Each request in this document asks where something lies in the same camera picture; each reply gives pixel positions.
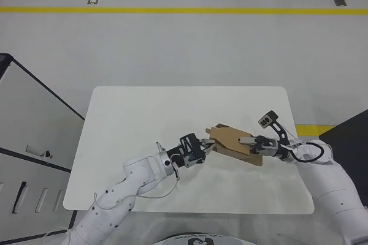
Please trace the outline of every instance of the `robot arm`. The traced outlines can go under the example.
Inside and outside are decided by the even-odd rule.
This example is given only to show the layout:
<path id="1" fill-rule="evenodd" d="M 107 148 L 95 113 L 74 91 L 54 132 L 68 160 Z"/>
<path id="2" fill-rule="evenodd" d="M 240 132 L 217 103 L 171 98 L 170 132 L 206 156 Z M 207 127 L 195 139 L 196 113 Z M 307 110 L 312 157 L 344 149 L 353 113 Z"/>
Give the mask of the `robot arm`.
<path id="1" fill-rule="evenodd" d="M 260 135 L 239 141 L 250 145 L 253 154 L 296 164 L 314 203 L 338 226 L 345 244 L 368 244 L 368 209 L 362 205 L 351 178 L 332 158 L 331 149 L 321 140 L 307 143 L 288 140 L 277 118 L 277 114 L 270 111 L 259 124 L 263 128 L 271 126 L 279 140 Z"/>
<path id="2" fill-rule="evenodd" d="M 157 142 L 157 155 L 128 160 L 123 164 L 126 179 L 107 188 L 60 245 L 103 244 L 133 209 L 137 196 L 154 189 L 163 179 L 174 173 L 178 181 L 178 168 L 189 168 L 203 163 L 214 143 L 208 139 L 198 140 L 195 134 L 189 134 L 180 139 L 178 147 L 166 151 Z M 158 165 L 158 179 L 151 169 L 151 158 Z"/>

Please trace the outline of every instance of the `cabinet door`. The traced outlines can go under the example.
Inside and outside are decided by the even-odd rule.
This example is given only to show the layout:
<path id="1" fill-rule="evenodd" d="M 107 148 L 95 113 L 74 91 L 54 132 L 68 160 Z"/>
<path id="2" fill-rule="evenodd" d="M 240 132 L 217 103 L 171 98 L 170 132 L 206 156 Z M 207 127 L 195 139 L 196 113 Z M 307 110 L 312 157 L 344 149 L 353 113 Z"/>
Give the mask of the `cabinet door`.
<path id="1" fill-rule="evenodd" d="M 64 230 L 72 211 L 63 207 L 69 173 L 0 154 L 0 241 Z M 18 198 L 16 213 L 14 204 Z"/>
<path id="2" fill-rule="evenodd" d="M 11 63 L 0 80 L 0 148 L 72 168 L 82 127 L 82 118 Z"/>

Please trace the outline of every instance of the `white tabletop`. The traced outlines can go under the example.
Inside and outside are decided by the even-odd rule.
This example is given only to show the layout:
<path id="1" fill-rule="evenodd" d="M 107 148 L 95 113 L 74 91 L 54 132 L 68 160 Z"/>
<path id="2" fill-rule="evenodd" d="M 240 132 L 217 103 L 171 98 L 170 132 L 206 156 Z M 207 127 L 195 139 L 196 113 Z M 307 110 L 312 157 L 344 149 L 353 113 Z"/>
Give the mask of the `white tabletop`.
<path id="1" fill-rule="evenodd" d="M 296 134 L 286 90 L 281 87 L 97 87 L 69 179 L 64 207 L 85 210 L 93 193 L 102 193 L 125 176 L 122 164 L 134 156 L 156 154 L 156 141 L 171 149 L 194 132 L 226 124 L 254 135 L 277 138 L 258 120 L 268 111 Z M 137 198 L 134 211 L 172 213 L 311 214 L 313 202 L 295 165 L 272 157 L 263 166 L 211 152 L 204 164 L 180 169 L 169 196 Z M 175 177 L 145 195 L 169 192 Z"/>

